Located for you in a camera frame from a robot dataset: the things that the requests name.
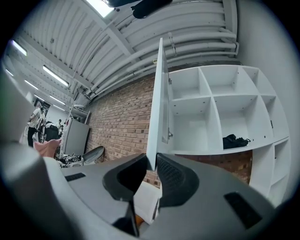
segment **white wall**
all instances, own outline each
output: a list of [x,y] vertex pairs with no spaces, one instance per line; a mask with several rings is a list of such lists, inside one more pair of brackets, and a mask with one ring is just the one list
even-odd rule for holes
[[292,162],[285,199],[298,184],[300,174],[300,62],[298,50],[279,20],[262,4],[237,0],[238,59],[260,68],[270,80],[286,114]]
[[63,125],[63,123],[65,122],[67,117],[68,117],[68,113],[51,105],[49,107],[46,119],[47,119],[47,121],[51,121],[54,124],[57,123],[59,119],[61,119],[61,124]]

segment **ceiling pipe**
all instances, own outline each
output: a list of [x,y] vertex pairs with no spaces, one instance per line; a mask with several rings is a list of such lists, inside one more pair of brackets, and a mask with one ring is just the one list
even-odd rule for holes
[[[211,49],[211,48],[235,49],[236,48],[236,44],[234,44],[234,43],[198,43],[198,44],[190,44],[190,45],[185,45],[185,46],[177,47],[176,48],[176,53],[178,54],[178,53],[186,53],[186,52],[191,52],[191,51],[208,50],[208,49]],[[174,55],[173,49],[166,50],[165,54],[166,54],[166,56]],[[154,54],[154,55],[152,55],[152,56],[150,56],[150,57],[148,57],[146,59],[143,59],[142,61],[139,61],[138,63],[136,63],[136,64],[128,67],[125,70],[125,74],[133,72],[137,68],[142,67],[144,65],[147,65],[147,64],[151,63],[156,58],[157,58],[157,54]],[[115,82],[117,79],[119,79],[123,75],[124,75],[124,72],[115,75],[109,81],[107,81],[106,83],[104,83],[97,91],[95,91],[95,94],[98,94],[103,88],[105,88],[108,85],[112,84],[113,82]]]
[[[188,54],[188,55],[169,59],[169,60],[167,60],[167,63],[171,63],[171,62],[175,62],[175,61],[179,61],[179,60],[183,60],[183,59],[187,59],[187,58],[194,58],[194,57],[200,57],[200,56],[211,56],[211,55],[237,55],[237,53],[236,52],[198,52],[198,53]],[[115,83],[109,85],[105,89],[101,90],[98,94],[94,94],[94,93],[91,94],[90,98],[97,97],[100,94],[104,93],[105,91],[109,90],[110,88],[114,87],[115,85],[127,80],[128,78],[134,77],[139,73],[146,72],[147,70],[155,68],[155,67],[156,67],[156,65],[151,65],[151,66],[145,67],[141,70],[138,70],[136,72],[133,72],[133,73],[121,78],[120,80],[116,81]]]
[[[220,38],[229,38],[229,39],[234,39],[236,40],[236,34],[234,33],[229,33],[229,32],[222,32],[222,28],[220,28],[221,32],[200,32],[200,33],[191,33],[191,34],[186,34],[182,36],[177,36],[177,37],[172,37],[172,42],[175,44],[177,43],[182,43],[182,42],[187,42],[187,41],[193,41],[193,40],[199,40],[199,39],[220,39]],[[165,39],[163,41],[164,46],[169,46],[171,45],[170,39]],[[111,68],[107,73],[103,74],[98,81],[92,86],[90,90],[86,92],[86,94],[90,94],[92,91],[96,89],[96,87],[101,84],[104,80],[106,80],[108,77],[110,77],[112,74],[120,70],[122,67],[130,63],[132,60],[139,58],[145,54],[148,54],[152,51],[155,51],[158,49],[159,44],[155,43],[152,44],[132,55],[127,57],[124,61],[120,62],[113,68]]]

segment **white shelving unit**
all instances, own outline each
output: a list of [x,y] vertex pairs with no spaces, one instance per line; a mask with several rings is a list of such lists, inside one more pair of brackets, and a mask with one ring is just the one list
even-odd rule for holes
[[[147,156],[156,153],[217,155],[253,150],[250,186],[274,206],[281,203],[290,168],[291,147],[284,110],[261,70],[212,65],[167,72],[160,42]],[[223,137],[250,139],[223,149]]]

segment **ceiling light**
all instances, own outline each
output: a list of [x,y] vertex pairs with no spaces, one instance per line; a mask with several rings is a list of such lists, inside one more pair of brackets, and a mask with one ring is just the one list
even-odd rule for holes
[[8,71],[7,69],[6,69],[6,71],[9,73],[9,74],[11,74],[12,76],[14,76],[10,71]]
[[[54,105],[54,104],[53,104],[53,106],[55,106],[55,107],[57,107],[57,108],[59,108],[59,109],[63,110],[62,108],[60,108],[60,107],[58,107],[58,106],[56,106],[56,105]],[[64,110],[63,110],[63,111],[64,111]]]
[[43,102],[45,101],[45,100],[43,100],[41,97],[39,97],[38,95],[35,95],[37,98],[39,98],[39,99],[41,99]]
[[50,97],[53,98],[54,100],[58,101],[59,103],[61,103],[61,104],[63,104],[63,105],[66,105],[65,103],[63,103],[62,101],[59,101],[58,99],[52,97],[51,95],[50,95]]
[[33,86],[30,82],[28,82],[28,81],[26,81],[26,80],[24,80],[27,84],[29,84],[31,87],[33,87],[33,88],[35,88],[36,90],[38,90],[38,88],[37,87],[35,87],[35,86]]
[[16,49],[18,49],[21,53],[27,56],[27,51],[24,48],[22,48],[16,41],[12,40],[11,43]]
[[52,77],[54,77],[56,80],[64,84],[65,86],[68,86],[69,83],[67,83],[65,80],[62,80],[60,77],[58,77],[53,71],[51,71],[49,68],[47,68],[45,65],[43,65],[43,70],[45,70],[47,73],[49,73]]
[[106,17],[111,11],[113,11],[113,7],[109,7],[105,2],[101,0],[86,0],[91,6],[100,13],[101,16]]

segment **white cabinet door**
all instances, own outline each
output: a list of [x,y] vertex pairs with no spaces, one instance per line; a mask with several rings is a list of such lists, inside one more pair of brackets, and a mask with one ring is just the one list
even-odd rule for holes
[[147,144],[147,158],[150,162],[149,170],[155,170],[156,154],[167,153],[169,143],[169,95],[168,95],[168,67],[160,39],[157,66],[152,97],[151,118]]

